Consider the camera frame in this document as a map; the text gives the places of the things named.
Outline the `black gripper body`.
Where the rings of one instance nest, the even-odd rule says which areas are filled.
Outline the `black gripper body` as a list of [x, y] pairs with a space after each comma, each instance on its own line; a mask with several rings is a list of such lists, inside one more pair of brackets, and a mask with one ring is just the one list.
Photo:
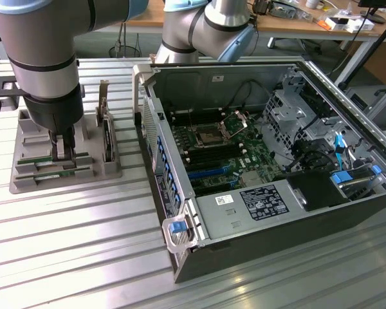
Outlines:
[[23, 99], [33, 122], [57, 135], [73, 127], [84, 114], [80, 84], [63, 97], [44, 99], [27, 95]]

